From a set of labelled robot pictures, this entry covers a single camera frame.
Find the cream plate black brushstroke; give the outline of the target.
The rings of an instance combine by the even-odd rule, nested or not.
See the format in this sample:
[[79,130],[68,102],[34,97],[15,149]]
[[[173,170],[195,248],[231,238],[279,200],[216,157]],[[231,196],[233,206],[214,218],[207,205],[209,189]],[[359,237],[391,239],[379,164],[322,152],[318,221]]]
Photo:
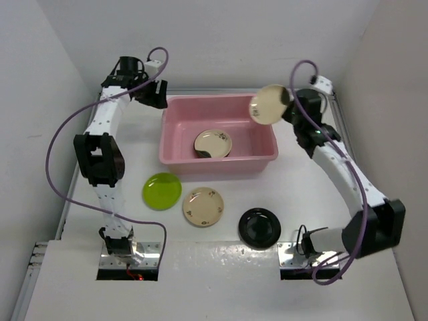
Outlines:
[[290,103],[288,90],[279,84],[260,89],[249,103],[251,119],[261,125],[271,125],[282,119]]

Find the blue patterned plate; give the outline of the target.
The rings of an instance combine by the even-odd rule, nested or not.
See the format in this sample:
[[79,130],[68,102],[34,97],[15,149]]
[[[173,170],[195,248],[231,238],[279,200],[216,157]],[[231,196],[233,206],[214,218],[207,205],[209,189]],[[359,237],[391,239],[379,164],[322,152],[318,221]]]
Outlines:
[[199,158],[225,158],[228,157],[231,152],[227,148],[214,148],[210,150],[194,148],[194,151]]

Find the lime green plate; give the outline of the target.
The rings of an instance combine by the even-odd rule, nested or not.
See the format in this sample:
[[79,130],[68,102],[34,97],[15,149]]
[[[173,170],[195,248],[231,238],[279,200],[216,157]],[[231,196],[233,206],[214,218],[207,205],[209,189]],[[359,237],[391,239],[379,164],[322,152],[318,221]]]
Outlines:
[[182,184],[172,173],[157,173],[142,188],[142,200],[149,208],[164,211],[173,207],[182,194]]

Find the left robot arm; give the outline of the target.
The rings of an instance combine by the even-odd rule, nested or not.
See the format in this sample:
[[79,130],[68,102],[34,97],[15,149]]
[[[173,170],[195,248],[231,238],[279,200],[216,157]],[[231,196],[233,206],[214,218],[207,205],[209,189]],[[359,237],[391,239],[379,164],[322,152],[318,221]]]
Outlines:
[[132,100],[158,109],[167,107],[167,82],[157,77],[162,60],[122,56],[102,82],[100,103],[83,134],[74,137],[80,172],[100,202],[104,225],[99,234],[109,255],[130,263],[137,259],[138,244],[132,223],[123,219],[125,200],[121,180],[125,160],[116,143],[118,125]]

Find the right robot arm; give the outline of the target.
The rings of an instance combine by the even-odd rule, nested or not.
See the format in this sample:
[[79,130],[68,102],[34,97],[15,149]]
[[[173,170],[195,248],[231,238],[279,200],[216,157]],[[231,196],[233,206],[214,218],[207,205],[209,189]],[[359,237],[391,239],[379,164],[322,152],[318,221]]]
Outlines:
[[301,240],[303,254],[312,257],[325,251],[352,253],[359,239],[362,243],[356,258],[398,246],[405,220],[403,202],[388,199],[349,157],[339,133],[322,121],[320,95],[311,89],[298,90],[296,94],[307,116],[284,90],[280,95],[281,103],[286,105],[282,118],[293,126],[298,145],[333,182],[351,216],[346,227],[305,232]]

